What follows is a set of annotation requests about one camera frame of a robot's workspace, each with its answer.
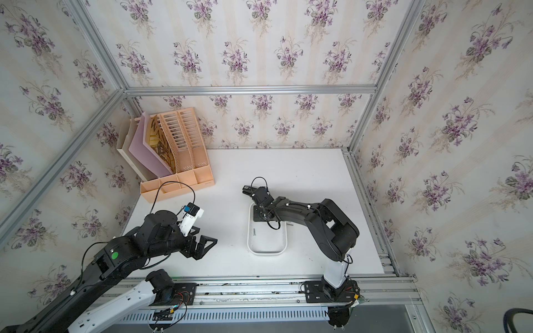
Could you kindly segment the white plastic storage box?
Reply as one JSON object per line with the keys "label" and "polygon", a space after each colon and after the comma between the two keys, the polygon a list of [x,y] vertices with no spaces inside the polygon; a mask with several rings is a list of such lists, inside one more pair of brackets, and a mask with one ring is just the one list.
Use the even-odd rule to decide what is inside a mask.
{"label": "white plastic storage box", "polygon": [[[248,215],[248,250],[257,256],[281,255],[285,252],[288,245],[286,223],[281,222],[280,228],[274,230],[268,226],[267,222],[254,222],[254,206],[253,203],[250,205]],[[252,236],[252,229],[254,228],[256,236]]]}

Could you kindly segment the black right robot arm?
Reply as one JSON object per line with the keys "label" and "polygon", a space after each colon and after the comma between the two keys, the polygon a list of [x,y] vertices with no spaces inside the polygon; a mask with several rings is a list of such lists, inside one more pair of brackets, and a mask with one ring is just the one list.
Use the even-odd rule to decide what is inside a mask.
{"label": "black right robot arm", "polygon": [[359,237],[358,227],[331,199],[320,203],[301,203],[279,196],[272,197],[268,187],[245,185],[242,193],[254,203],[253,221],[265,222],[273,227],[276,222],[305,226],[321,252],[331,260],[323,274],[326,285],[337,291],[347,281],[347,270],[351,264],[349,252]]}

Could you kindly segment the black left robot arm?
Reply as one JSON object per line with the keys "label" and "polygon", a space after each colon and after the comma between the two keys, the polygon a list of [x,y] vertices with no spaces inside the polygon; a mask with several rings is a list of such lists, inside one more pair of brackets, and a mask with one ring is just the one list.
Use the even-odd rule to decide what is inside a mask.
{"label": "black left robot arm", "polygon": [[200,260],[217,244],[193,227],[185,236],[181,221],[170,211],[145,216],[144,223],[125,236],[109,241],[64,292],[37,315],[20,325],[7,326],[3,332],[66,332],[100,296],[131,273],[144,267],[148,259],[180,252]]}

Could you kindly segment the black stapler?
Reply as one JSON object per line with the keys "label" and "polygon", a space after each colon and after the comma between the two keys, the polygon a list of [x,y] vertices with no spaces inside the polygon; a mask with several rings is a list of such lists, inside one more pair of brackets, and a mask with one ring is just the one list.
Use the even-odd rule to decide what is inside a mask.
{"label": "black stapler", "polygon": [[254,196],[255,196],[255,192],[256,192],[256,190],[257,190],[256,187],[252,187],[252,186],[249,186],[249,185],[245,185],[245,186],[242,188],[242,193],[245,194],[246,196],[254,197]]}

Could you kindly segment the beige file folder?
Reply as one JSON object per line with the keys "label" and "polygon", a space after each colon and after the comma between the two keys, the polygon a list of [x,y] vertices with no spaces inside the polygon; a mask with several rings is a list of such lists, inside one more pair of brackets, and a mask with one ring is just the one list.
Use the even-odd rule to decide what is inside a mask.
{"label": "beige file folder", "polygon": [[139,176],[142,181],[147,181],[147,173],[144,166],[129,151],[133,142],[133,136],[136,132],[137,124],[132,119],[126,119],[119,129],[119,137],[116,143],[116,150],[122,158],[129,164],[131,169]]}

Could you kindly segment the peach plastic desk organizer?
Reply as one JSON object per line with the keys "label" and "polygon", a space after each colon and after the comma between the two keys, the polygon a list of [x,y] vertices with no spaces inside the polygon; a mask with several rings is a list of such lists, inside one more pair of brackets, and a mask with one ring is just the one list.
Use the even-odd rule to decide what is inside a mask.
{"label": "peach plastic desk organizer", "polygon": [[140,194],[149,203],[202,190],[215,184],[207,148],[194,108],[150,116],[148,143],[170,166],[172,174],[156,178],[145,167]]}

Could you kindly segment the purple folder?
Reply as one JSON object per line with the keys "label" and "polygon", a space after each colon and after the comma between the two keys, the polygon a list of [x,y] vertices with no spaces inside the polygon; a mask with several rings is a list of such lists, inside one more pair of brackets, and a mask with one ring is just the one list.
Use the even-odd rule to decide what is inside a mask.
{"label": "purple folder", "polygon": [[150,116],[143,113],[137,123],[137,129],[131,140],[128,151],[131,155],[156,178],[170,176],[172,174],[170,166],[150,147],[148,143]]}

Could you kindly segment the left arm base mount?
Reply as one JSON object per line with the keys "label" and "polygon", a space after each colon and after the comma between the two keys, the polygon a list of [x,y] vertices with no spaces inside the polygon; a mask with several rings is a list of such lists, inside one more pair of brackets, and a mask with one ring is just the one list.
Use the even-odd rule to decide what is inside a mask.
{"label": "left arm base mount", "polygon": [[155,294],[155,301],[150,306],[171,306],[179,305],[182,302],[187,306],[194,302],[198,284],[196,283],[175,283],[174,286],[165,287]]}

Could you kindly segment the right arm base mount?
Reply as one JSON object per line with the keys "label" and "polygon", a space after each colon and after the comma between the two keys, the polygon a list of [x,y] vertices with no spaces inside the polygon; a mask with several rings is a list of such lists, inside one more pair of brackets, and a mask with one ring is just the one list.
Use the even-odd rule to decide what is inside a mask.
{"label": "right arm base mount", "polygon": [[306,281],[302,285],[306,303],[349,303],[360,297],[360,288],[355,280],[346,280],[341,287],[334,288],[325,280]]}

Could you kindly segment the aluminium front rail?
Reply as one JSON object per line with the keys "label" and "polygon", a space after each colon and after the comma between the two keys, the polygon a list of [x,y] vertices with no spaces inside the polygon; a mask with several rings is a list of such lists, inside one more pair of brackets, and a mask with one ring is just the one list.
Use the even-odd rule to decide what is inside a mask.
{"label": "aluminium front rail", "polygon": [[353,277],[341,295],[331,301],[318,278],[175,278],[173,301],[141,305],[131,298],[132,309],[112,309],[111,301],[132,291],[139,278],[127,278],[106,292],[87,310],[90,323],[98,307],[111,316],[111,324],[153,325],[168,328],[186,323],[254,323],[328,321],[332,314],[358,306],[400,305],[417,315],[423,302],[412,279],[392,276]]}

